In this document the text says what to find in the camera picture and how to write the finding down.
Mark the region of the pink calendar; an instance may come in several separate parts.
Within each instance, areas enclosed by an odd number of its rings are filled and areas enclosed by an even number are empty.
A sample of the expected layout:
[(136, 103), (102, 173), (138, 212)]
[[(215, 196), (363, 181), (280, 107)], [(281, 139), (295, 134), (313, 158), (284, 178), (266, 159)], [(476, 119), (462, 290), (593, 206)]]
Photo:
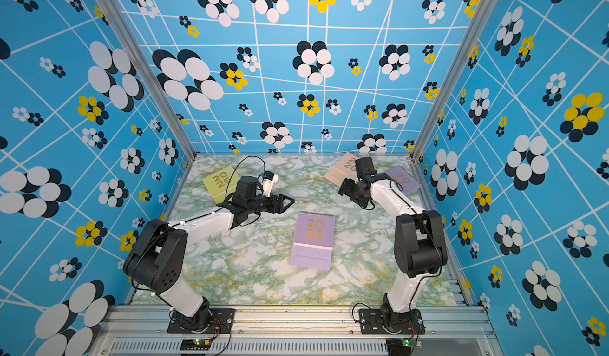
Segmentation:
[(350, 152), (346, 153), (325, 175), (324, 177), (335, 184), (336, 186), (341, 187), (344, 179), (352, 179), (354, 181), (358, 180), (358, 176), (356, 173), (355, 161), (358, 160), (359, 157)]

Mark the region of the purple calendar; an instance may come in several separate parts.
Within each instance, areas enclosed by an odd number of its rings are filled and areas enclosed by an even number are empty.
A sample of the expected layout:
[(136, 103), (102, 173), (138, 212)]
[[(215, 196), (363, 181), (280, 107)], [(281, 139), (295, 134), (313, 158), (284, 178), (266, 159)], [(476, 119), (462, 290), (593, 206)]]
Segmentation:
[(409, 195), (420, 188), (421, 184), (402, 166), (395, 166), (385, 172), (398, 185), (404, 195)]
[(331, 270), (336, 218), (333, 215), (300, 212), (289, 264), (316, 270)]

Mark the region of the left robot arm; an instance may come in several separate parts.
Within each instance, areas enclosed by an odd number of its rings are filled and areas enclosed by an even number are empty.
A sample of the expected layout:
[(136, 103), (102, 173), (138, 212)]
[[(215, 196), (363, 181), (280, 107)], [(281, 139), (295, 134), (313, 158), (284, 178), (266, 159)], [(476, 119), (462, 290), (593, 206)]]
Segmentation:
[(211, 235), (241, 226), (250, 215), (284, 213), (295, 200), (272, 193), (277, 179), (272, 172), (262, 181), (244, 176), (236, 191), (208, 213), (181, 223), (149, 221), (123, 264), (124, 273), (172, 308), (173, 324), (187, 332), (204, 332), (215, 320), (209, 300), (182, 276), (186, 251)]

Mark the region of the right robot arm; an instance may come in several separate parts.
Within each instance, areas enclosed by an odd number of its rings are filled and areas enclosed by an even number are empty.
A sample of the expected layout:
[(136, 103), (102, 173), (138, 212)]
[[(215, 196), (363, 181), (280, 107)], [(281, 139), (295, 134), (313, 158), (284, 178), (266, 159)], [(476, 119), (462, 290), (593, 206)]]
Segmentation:
[(398, 273), (380, 307), (382, 326), (394, 335), (415, 334), (422, 328), (416, 306), (423, 287), (447, 265), (442, 218), (437, 211), (426, 210), (408, 198), (404, 186), (378, 172), (371, 157), (356, 159), (355, 173), (355, 180), (344, 179), (339, 195), (349, 197), (360, 208), (380, 206), (395, 219), (393, 254)]

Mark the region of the green desk calendar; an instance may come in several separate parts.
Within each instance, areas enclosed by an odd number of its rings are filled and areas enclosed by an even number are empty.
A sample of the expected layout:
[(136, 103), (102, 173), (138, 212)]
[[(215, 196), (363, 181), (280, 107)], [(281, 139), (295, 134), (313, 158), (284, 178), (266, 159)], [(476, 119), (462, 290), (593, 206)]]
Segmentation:
[(225, 201), (225, 197), (236, 191), (239, 179), (240, 176), (235, 169), (226, 166), (206, 175), (203, 182), (214, 202), (220, 204)]

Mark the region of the right green circuit board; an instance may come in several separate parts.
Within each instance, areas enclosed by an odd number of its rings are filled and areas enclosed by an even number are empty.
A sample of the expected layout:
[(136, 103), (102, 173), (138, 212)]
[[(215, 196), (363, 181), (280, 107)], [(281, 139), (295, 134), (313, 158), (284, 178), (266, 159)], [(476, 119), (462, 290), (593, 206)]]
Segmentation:
[(416, 349), (422, 347), (420, 340), (390, 339), (386, 340), (388, 356), (412, 356)]

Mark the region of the green circuit board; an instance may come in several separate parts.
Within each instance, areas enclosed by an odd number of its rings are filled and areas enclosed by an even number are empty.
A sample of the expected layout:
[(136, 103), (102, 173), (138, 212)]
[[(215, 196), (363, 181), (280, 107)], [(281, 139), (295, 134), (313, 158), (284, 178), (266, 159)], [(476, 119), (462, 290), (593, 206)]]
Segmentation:
[(412, 356), (416, 349), (422, 347), (420, 340), (390, 339), (386, 340), (388, 356)]
[(210, 339), (183, 339), (180, 345), (181, 351), (209, 351), (212, 345)]

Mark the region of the left green circuit board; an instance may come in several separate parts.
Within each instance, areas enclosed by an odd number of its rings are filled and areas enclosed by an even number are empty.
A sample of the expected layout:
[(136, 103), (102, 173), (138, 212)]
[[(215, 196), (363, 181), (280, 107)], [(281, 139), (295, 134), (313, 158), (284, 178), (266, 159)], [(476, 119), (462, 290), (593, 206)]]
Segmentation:
[(181, 351), (209, 351), (212, 345), (210, 339), (183, 339), (180, 345)]

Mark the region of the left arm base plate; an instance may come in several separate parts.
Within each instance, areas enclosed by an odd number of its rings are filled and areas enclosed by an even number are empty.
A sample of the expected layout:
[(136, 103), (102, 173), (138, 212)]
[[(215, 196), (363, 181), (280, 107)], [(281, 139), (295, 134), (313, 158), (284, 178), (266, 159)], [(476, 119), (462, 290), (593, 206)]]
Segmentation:
[(234, 308), (202, 308), (194, 317), (187, 317), (175, 310), (169, 314), (169, 334), (228, 334), (232, 329)]

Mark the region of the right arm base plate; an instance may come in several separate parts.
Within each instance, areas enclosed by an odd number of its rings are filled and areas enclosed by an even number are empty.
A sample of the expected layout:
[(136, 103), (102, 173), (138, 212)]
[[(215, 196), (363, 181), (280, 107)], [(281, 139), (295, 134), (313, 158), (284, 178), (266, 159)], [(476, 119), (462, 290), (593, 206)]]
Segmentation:
[(356, 319), (363, 335), (424, 335), (426, 328), (421, 312), (393, 313), (380, 308), (361, 308)]

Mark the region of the aluminium front rail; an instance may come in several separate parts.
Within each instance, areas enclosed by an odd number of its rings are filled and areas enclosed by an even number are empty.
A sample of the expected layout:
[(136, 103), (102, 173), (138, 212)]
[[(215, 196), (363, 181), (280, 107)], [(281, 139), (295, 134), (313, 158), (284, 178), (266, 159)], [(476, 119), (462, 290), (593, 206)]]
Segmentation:
[[(420, 340), (412, 355), (502, 355), (480, 307), (422, 308), (424, 335), (363, 335), (358, 309), (347, 306), (237, 305), (232, 329), (218, 336), (169, 334), (168, 308), (114, 308), (93, 355), (388, 355), (386, 340)], [(183, 339), (210, 339), (209, 351), (181, 351)]]

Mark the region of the right aluminium corner post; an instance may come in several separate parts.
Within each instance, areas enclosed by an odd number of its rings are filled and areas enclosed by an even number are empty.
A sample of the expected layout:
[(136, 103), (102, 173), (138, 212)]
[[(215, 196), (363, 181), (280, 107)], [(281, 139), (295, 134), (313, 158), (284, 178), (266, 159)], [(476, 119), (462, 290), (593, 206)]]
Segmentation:
[(439, 97), (431, 106), (426, 121), (423, 124), (420, 135), (416, 140), (416, 145), (412, 153), (412, 161), (415, 162), (425, 150), (428, 140), (430, 140), (432, 132), (435, 128), (436, 120), (442, 110), (445, 108), (450, 99), (451, 92), (454, 90), (457, 81), (466, 65), (466, 59), (469, 57), (474, 46), (477, 44), (488, 19), (491, 17), (493, 10), (496, 7), (498, 0), (482, 0), (481, 6), (472, 18), (468, 29), (465, 32), (462, 42), (458, 46), (450, 67), (448, 68), (446, 77), (442, 81), (439, 91)]

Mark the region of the aluminium corner post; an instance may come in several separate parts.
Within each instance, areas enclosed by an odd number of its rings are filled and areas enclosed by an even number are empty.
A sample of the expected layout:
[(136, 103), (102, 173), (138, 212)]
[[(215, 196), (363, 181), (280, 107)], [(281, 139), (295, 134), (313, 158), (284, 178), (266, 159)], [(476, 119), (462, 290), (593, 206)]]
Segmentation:
[(428, 140), (430, 140), (432, 132), (435, 128), (436, 120), (442, 110), (445, 108), (450, 99), (451, 92), (454, 90), (457, 81), (466, 65), (466, 59), (469, 57), (474, 46), (477, 44), (488, 19), (491, 17), (493, 10), (496, 7), (498, 0), (482, 0), (481, 6), (472, 18), (468, 29), (465, 32), (462, 42), (458, 46), (450, 67), (448, 68), (446, 77), (442, 81), (439, 91), (439, 97), (431, 106), (426, 121), (423, 124), (420, 135), (416, 140), (416, 145), (412, 153), (412, 161), (415, 162), (425, 150)]
[(140, 45), (137, 43), (133, 30), (129, 27), (124, 15), (120, 12), (117, 0), (96, 0), (104, 14), (110, 20), (110, 27), (113, 29), (122, 47), (127, 52), (136, 71), (141, 76), (144, 87), (149, 92), (151, 99), (155, 102), (158, 110), (165, 119), (167, 125), (174, 133), (174, 137), (181, 145), (186, 157), (190, 162), (196, 158), (196, 151), (187, 137), (186, 131), (176, 120), (175, 111), (163, 92), (152, 68), (147, 63)]

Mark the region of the left aluminium corner post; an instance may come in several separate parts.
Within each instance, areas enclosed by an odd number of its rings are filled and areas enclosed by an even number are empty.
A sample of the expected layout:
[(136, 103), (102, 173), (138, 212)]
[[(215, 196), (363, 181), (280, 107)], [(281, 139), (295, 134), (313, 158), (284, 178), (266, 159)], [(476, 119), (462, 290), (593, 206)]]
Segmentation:
[(133, 30), (129, 27), (124, 15), (120, 12), (117, 0), (96, 0), (104, 14), (110, 20), (110, 27), (113, 29), (122, 47), (127, 52), (136, 71), (141, 76), (144, 87), (149, 92), (151, 99), (155, 102), (158, 110), (165, 119), (167, 125), (174, 133), (174, 137), (181, 145), (186, 157), (190, 162), (196, 158), (196, 151), (187, 137), (186, 131), (176, 120), (175, 111), (163, 92), (152, 68), (147, 63), (140, 45), (137, 43)]

